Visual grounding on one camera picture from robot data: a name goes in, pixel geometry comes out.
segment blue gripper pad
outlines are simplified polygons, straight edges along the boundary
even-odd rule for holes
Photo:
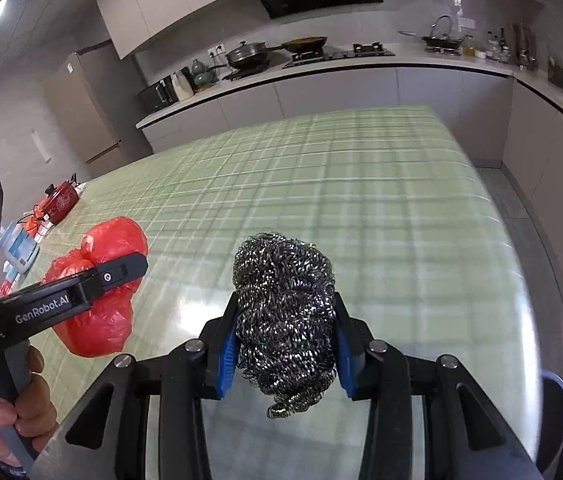
[[[339,383],[346,390],[349,398],[352,398],[357,391],[357,374],[363,369],[359,368],[359,363],[353,357],[348,341],[343,335],[343,330],[336,326],[337,332],[337,351],[335,358],[337,359],[337,374],[339,375]]]
[[[220,370],[217,376],[217,393],[223,399],[233,384],[235,368],[238,364],[239,342],[233,327],[224,341],[222,353],[220,354]]]

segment gray tile wall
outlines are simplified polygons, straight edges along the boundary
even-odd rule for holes
[[[42,82],[54,73],[78,44],[72,36],[58,38],[7,63],[0,70],[0,177],[4,190],[2,224],[17,220],[58,184],[86,167],[71,150],[47,107]],[[44,162],[31,131],[39,135],[51,159]]]
[[[512,22],[531,22],[541,9],[533,0],[462,0],[462,7],[467,18],[477,21],[479,32],[498,31]],[[154,82],[190,65],[195,57],[208,62],[207,50],[217,43],[231,49],[241,40],[273,45],[316,35],[328,36],[328,44],[333,46],[407,42],[413,39],[401,36],[398,30],[424,36],[438,16],[457,10],[452,0],[385,0],[382,4],[332,7],[271,20],[259,0],[220,0],[175,23],[136,56],[146,79]]]

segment human hand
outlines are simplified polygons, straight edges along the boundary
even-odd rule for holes
[[[44,370],[44,358],[41,352],[31,346],[28,359],[31,371],[36,373],[31,375],[31,383],[17,397],[14,406],[0,399],[0,426],[14,426],[21,436],[32,437],[33,447],[39,452],[58,427],[57,411],[50,402],[48,384],[41,375],[38,375]],[[20,466],[1,436],[0,460],[11,466]]]

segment refrigerator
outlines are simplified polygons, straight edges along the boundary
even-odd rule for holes
[[[46,102],[92,178],[152,155],[135,128],[146,115],[138,96],[145,86],[132,57],[120,60],[110,40],[70,54],[44,82]]]

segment table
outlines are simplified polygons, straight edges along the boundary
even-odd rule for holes
[[[137,358],[167,353],[221,316],[241,242],[281,232],[331,259],[348,311],[375,337],[422,358],[458,356],[535,456],[539,358],[519,262],[477,173],[428,108],[241,128],[97,178],[43,241],[25,283],[89,227],[119,215],[137,221],[150,244],[125,347]],[[69,354],[52,330],[33,343],[61,419],[111,357]],[[413,402],[414,478],[423,478]],[[271,403],[239,374],[225,400],[204,401],[216,479],[357,477],[367,402],[350,402],[335,382],[308,412],[285,420],[266,418]],[[146,469],[156,478],[152,408]]]

